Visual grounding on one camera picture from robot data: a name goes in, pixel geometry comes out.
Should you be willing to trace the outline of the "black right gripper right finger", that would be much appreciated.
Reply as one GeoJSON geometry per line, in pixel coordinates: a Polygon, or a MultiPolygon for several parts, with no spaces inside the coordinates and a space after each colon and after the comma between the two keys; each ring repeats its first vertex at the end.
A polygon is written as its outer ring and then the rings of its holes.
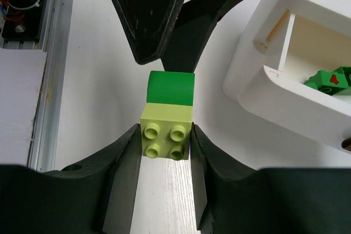
{"type": "Polygon", "coordinates": [[[350,233],[350,169],[254,170],[193,125],[191,176],[201,233],[350,233]]]}

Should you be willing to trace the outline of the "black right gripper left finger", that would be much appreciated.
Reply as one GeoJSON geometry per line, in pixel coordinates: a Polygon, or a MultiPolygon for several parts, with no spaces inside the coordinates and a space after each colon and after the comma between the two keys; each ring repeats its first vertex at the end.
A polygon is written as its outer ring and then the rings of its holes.
{"type": "Polygon", "coordinates": [[[129,233],[140,125],[62,170],[1,165],[1,233],[129,233]]]}

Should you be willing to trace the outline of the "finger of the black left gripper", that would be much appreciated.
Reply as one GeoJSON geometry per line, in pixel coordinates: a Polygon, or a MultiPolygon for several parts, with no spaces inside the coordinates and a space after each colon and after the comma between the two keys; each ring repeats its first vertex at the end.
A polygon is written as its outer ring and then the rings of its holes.
{"type": "Polygon", "coordinates": [[[217,22],[242,1],[190,0],[184,3],[161,57],[164,70],[194,72],[217,22]]]}
{"type": "Polygon", "coordinates": [[[184,0],[112,0],[137,64],[164,53],[184,0]]]}

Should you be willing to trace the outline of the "green yellow lego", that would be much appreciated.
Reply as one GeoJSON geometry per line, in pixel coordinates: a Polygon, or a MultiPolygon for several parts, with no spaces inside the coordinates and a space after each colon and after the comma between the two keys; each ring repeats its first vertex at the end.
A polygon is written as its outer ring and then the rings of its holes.
{"type": "Polygon", "coordinates": [[[151,71],[140,117],[142,154],[174,161],[189,158],[195,74],[151,71]]]}

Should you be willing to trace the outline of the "green square lego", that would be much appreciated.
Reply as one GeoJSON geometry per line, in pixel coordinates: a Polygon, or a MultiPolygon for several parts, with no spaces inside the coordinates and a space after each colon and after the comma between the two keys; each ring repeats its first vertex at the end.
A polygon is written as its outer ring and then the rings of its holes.
{"type": "Polygon", "coordinates": [[[350,95],[350,67],[342,66],[334,71],[318,71],[304,85],[330,96],[350,95]]]}

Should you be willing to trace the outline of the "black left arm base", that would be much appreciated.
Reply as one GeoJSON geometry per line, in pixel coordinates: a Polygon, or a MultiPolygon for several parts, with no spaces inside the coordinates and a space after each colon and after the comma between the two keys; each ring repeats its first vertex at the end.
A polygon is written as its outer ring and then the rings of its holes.
{"type": "Polygon", "coordinates": [[[1,0],[5,41],[39,41],[48,0],[1,0]]]}

